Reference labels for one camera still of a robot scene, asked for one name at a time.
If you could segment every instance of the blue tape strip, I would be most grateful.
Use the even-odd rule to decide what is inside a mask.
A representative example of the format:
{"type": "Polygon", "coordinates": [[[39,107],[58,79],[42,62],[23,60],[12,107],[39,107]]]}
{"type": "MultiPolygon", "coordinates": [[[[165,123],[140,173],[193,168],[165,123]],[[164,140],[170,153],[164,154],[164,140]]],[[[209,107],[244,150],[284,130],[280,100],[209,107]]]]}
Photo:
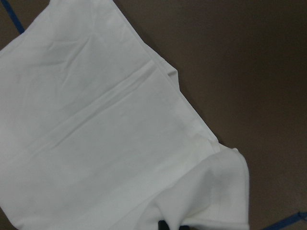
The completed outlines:
{"type": "Polygon", "coordinates": [[[7,13],[9,14],[9,16],[10,16],[11,20],[13,21],[13,23],[14,23],[16,29],[18,30],[18,32],[20,34],[22,34],[24,32],[23,25],[21,25],[19,19],[17,18],[16,14],[13,11],[9,2],[6,1],[6,0],[1,0],[1,3],[2,3],[3,7],[6,9],[7,13]]]}
{"type": "Polygon", "coordinates": [[[275,224],[272,224],[263,230],[280,230],[300,220],[307,220],[307,212],[299,212],[290,217],[287,217],[275,224]]]}

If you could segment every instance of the white fabric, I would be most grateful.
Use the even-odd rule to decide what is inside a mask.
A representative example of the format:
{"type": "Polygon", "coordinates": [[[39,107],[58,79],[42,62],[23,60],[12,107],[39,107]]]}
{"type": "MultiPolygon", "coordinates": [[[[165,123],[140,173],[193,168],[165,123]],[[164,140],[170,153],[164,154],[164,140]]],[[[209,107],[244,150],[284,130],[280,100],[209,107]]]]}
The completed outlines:
{"type": "Polygon", "coordinates": [[[110,0],[51,0],[0,52],[0,206],[21,230],[248,229],[248,171],[110,0]]]}

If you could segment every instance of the black object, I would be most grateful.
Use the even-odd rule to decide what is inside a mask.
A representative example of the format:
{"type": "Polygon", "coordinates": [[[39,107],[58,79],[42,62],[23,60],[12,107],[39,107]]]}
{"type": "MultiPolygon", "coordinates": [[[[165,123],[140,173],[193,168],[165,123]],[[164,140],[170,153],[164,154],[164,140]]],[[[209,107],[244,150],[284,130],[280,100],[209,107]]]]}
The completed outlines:
{"type": "MultiPolygon", "coordinates": [[[[165,220],[160,220],[158,222],[158,226],[159,226],[159,230],[169,230],[169,227],[167,225],[167,223],[165,222],[165,220]]],[[[179,230],[190,230],[189,226],[180,226],[179,230]]]]}

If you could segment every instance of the towel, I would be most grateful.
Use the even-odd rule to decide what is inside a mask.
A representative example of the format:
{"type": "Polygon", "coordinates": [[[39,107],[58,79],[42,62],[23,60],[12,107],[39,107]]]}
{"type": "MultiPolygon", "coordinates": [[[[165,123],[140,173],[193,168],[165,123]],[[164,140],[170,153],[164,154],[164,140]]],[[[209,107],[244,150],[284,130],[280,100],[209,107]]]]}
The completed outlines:
{"type": "Polygon", "coordinates": [[[248,229],[244,158],[111,0],[51,0],[0,51],[0,159],[20,230],[248,229]]]}

